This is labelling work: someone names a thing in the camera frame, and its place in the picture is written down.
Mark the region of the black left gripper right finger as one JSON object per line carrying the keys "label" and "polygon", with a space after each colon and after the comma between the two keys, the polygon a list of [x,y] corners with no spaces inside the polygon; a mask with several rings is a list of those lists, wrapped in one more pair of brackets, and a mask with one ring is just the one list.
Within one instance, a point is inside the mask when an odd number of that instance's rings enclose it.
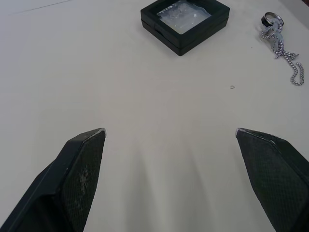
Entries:
{"label": "black left gripper right finger", "polygon": [[309,162],[286,140],[238,128],[251,186],[277,232],[309,230]]}

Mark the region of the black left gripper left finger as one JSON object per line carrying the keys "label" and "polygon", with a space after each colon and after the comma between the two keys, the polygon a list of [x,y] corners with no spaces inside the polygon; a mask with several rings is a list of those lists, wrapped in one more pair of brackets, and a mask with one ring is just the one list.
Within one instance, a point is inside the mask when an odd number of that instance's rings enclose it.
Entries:
{"label": "black left gripper left finger", "polygon": [[33,180],[0,230],[82,232],[96,193],[106,131],[87,131],[68,140]]}

